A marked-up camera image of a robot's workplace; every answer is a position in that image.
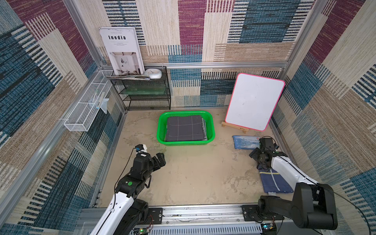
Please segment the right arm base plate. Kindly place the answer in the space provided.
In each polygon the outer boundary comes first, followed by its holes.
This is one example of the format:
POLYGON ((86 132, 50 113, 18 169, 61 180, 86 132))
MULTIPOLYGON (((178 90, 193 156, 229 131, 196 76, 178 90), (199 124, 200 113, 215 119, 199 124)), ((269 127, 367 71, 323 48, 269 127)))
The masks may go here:
POLYGON ((258 205, 242 205, 242 214, 245 221, 262 223, 264 221, 284 220, 284 217, 272 212, 261 212, 258 205))

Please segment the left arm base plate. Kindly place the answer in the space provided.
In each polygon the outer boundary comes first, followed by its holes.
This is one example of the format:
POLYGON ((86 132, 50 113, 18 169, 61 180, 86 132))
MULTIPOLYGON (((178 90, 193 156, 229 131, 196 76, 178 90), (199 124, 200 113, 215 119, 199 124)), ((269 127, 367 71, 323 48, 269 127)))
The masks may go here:
POLYGON ((163 208, 149 208, 145 225, 160 225, 163 220, 163 208))

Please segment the navy blue pillowcase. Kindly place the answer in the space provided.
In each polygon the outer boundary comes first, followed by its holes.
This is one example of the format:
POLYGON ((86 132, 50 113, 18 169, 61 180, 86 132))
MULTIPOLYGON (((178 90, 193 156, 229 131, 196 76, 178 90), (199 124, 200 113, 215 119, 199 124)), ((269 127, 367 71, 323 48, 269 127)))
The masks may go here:
POLYGON ((260 169, 259 175, 265 193, 294 193, 294 189, 277 171, 260 169))

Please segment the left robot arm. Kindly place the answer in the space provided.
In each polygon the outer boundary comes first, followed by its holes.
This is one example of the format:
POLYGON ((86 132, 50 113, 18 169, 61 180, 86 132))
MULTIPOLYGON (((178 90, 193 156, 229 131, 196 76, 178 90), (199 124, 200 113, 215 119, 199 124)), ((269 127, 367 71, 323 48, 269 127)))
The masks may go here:
POLYGON ((157 153, 152 157, 146 145, 141 144, 132 151, 136 153, 133 165, 115 183, 113 198, 92 235, 128 235, 136 225, 148 220, 148 203, 137 197, 150 187, 151 174, 166 165, 165 155, 157 153))

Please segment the dark grey checked pillowcase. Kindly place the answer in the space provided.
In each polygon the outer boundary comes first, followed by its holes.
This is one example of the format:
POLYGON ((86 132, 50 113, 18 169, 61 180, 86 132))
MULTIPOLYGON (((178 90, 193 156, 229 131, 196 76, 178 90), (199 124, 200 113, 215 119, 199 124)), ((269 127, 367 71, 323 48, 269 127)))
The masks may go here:
POLYGON ((167 119, 166 142, 206 141, 206 122, 200 115, 169 117, 167 119))

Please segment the green plastic basket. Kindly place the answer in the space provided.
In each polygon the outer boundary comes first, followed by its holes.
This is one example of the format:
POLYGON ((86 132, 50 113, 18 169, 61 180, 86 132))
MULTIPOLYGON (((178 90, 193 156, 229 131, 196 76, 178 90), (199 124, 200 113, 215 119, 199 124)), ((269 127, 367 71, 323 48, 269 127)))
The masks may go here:
POLYGON ((207 111, 174 111, 160 115, 157 140, 166 146, 200 146, 215 139, 212 115, 207 111))

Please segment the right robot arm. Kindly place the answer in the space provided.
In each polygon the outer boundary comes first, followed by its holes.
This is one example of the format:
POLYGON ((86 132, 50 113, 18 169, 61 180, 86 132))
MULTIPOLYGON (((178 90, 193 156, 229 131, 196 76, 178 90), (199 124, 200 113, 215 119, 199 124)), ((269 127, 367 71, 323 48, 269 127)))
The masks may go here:
POLYGON ((261 218, 280 215, 293 220, 302 229, 336 230, 335 196, 327 184, 307 176, 284 152, 277 150, 271 137, 262 137, 250 155, 262 169, 275 170, 294 189, 291 201, 277 196, 261 196, 256 212, 261 218))

